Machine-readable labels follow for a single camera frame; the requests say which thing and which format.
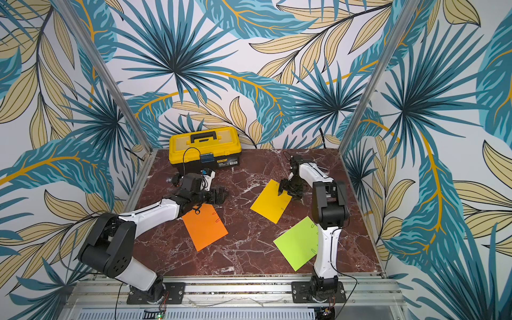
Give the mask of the yellow paper sheet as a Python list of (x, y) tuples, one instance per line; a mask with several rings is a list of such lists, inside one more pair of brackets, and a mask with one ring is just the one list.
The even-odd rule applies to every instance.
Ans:
[(255, 200), (251, 210), (277, 224), (290, 201), (291, 196), (286, 191), (279, 194), (279, 183), (271, 180)]

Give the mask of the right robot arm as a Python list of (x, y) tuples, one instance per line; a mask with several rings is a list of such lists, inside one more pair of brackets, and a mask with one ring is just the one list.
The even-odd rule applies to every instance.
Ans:
[(339, 272), (336, 267), (339, 236), (349, 209), (346, 204), (346, 186), (324, 173), (316, 163), (300, 155), (289, 158), (291, 173), (279, 183), (277, 194), (287, 193), (292, 199), (301, 199), (305, 185), (312, 188), (311, 215), (318, 234), (318, 253), (313, 275), (307, 289), (297, 290), (301, 302), (326, 302), (338, 293)]

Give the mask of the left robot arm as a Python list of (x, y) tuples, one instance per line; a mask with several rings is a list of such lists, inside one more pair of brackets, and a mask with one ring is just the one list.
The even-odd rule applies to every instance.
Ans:
[(205, 204), (222, 205), (229, 197), (223, 187), (211, 186), (215, 177), (188, 173), (179, 189), (153, 205), (117, 215), (103, 213), (95, 221), (77, 259), (111, 279), (129, 286), (131, 292), (142, 295), (151, 304), (161, 303), (167, 295), (163, 277), (133, 258), (135, 240), (161, 224), (199, 211)]

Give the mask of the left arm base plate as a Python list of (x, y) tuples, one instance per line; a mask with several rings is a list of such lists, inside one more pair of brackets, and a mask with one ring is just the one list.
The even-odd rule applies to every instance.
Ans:
[(142, 291), (133, 286), (130, 287), (127, 299), (128, 305), (179, 305), (183, 301), (185, 283), (183, 282), (158, 282), (149, 290)]

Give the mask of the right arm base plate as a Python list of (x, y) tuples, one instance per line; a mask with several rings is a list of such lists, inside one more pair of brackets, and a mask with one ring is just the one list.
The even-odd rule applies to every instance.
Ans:
[(313, 281), (294, 281), (291, 283), (291, 294), (294, 303), (345, 303), (346, 291), (341, 282), (328, 281), (326, 287), (322, 287)]

